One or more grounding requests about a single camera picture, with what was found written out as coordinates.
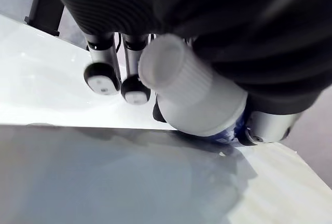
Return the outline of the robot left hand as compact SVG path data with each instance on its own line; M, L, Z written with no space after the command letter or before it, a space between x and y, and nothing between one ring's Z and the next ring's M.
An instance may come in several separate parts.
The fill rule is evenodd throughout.
M89 44L177 35L248 92L245 135L273 143L331 85L331 0L60 0Z

